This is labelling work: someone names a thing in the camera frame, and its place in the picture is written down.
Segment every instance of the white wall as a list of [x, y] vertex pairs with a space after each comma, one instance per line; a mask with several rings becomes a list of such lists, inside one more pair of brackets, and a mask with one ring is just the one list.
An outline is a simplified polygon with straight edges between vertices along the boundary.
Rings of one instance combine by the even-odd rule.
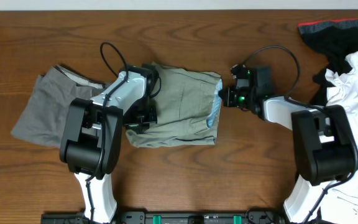
[[358, 9], [358, 0], [0, 0], [0, 10]]

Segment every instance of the camera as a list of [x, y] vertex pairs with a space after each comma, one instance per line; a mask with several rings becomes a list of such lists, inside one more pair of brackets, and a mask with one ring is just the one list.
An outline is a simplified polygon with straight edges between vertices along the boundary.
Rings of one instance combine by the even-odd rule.
[[262, 101], [275, 94], [270, 67], [247, 68], [239, 64], [230, 70], [236, 84], [219, 92], [223, 105], [260, 115]]

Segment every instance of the wooden table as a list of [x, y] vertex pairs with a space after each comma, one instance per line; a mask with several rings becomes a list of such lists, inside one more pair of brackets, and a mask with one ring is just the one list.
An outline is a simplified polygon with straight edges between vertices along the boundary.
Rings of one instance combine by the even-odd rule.
[[[0, 223], [39, 223], [45, 211], [84, 207], [80, 185], [58, 149], [10, 135], [37, 75], [64, 63], [86, 76], [114, 81], [99, 44], [114, 42], [133, 65], [159, 62], [214, 71], [230, 83], [229, 68], [272, 44], [298, 57], [302, 77], [293, 98], [309, 100], [311, 77], [326, 59], [301, 40], [297, 24], [358, 17], [358, 11], [71, 11], [0, 12]], [[107, 57], [115, 69], [120, 61]], [[290, 88], [295, 65], [284, 52], [254, 63], [273, 66], [279, 93]], [[122, 137], [113, 174], [114, 196], [149, 211], [246, 210], [279, 207], [295, 183], [291, 131], [251, 113], [221, 108], [215, 146], [136, 149]]]

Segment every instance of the red stripe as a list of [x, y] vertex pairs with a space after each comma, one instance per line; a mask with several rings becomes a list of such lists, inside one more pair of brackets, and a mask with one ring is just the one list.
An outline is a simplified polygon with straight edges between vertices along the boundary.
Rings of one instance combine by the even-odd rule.
[[314, 21], [314, 22], [303, 22], [298, 24], [299, 26], [310, 26], [310, 25], [315, 25], [315, 24], [319, 24], [322, 22], [344, 22], [344, 21], [354, 21], [354, 20], [358, 20], [358, 18], [352, 18], [352, 19], [335, 19], [335, 20], [326, 20], [326, 21]]

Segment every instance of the black garment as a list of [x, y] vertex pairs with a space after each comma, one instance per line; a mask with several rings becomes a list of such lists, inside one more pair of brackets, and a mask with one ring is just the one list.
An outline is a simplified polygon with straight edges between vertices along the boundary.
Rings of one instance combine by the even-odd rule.
[[298, 30], [307, 46], [327, 56], [329, 64], [313, 77], [313, 81], [321, 87], [310, 102], [325, 106], [327, 87], [333, 86], [325, 79], [326, 69], [339, 75], [351, 71], [345, 57], [358, 51], [358, 19], [299, 24]]

